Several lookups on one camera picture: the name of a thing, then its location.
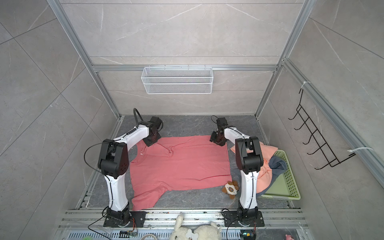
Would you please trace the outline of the dark pink t-shirt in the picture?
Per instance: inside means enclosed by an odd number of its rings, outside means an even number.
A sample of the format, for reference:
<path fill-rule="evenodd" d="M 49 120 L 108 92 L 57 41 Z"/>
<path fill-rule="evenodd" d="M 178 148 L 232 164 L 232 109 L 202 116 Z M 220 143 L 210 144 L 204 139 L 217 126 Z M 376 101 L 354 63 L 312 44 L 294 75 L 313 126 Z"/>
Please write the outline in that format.
<path fill-rule="evenodd" d="M 210 136 L 161 138 L 150 147 L 140 141 L 137 149 L 130 163 L 134 211 L 154 207 L 167 191 L 221 187 L 232 180 L 228 148 Z"/>

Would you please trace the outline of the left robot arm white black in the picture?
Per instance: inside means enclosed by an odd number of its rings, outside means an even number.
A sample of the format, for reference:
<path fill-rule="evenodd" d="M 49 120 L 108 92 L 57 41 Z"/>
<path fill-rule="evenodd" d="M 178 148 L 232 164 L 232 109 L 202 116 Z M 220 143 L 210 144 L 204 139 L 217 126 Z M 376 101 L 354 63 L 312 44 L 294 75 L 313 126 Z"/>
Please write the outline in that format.
<path fill-rule="evenodd" d="M 148 122 L 137 122 L 136 126 L 126 134 L 113 140 L 102 142 L 98 168 L 105 177 L 109 191 L 109 206 L 106 208 L 105 227 L 134 226 L 134 219 L 143 217 L 143 212 L 130 213 L 129 201 L 126 195 L 125 176 L 129 169 L 129 149 L 140 141 L 148 147 L 160 138 L 159 131 L 163 121 L 151 117 Z"/>

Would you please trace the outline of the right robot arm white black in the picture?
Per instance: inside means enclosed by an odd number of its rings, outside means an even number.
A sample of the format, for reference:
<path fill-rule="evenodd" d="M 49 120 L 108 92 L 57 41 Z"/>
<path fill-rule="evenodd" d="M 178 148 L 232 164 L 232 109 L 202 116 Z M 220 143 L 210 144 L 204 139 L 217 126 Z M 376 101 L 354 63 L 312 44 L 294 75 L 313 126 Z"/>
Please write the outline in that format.
<path fill-rule="evenodd" d="M 230 141 L 235 146 L 236 164 L 241 173 L 241 196 L 237 209 L 237 221 L 248 226 L 259 216 L 257 203 L 257 180 L 264 165 L 261 145 L 258 137 L 251 137 L 230 126 L 226 118 L 215 118 L 218 130 L 212 132 L 210 141 L 224 146 Z"/>

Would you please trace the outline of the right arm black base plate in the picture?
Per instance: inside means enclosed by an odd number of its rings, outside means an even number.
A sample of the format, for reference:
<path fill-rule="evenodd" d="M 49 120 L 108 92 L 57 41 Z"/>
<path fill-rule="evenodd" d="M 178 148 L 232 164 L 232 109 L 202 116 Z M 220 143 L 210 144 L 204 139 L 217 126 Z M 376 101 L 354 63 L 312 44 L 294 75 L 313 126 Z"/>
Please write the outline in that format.
<path fill-rule="evenodd" d="M 240 211 L 230 211 L 224 209 L 221 211 L 224 218 L 225 227 L 264 227 L 265 222 L 262 212 L 257 213 L 254 210 L 248 211 L 243 215 Z"/>

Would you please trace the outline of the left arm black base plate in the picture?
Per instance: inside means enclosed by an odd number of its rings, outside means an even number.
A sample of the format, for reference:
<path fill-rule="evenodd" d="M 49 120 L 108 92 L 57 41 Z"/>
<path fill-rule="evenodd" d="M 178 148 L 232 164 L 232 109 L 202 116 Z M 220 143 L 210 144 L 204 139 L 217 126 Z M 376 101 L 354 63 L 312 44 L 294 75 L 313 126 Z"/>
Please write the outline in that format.
<path fill-rule="evenodd" d="M 138 228 L 142 228 L 146 220 L 146 214 L 144 211 L 107 212 L 103 227 L 132 228 L 135 225 Z"/>

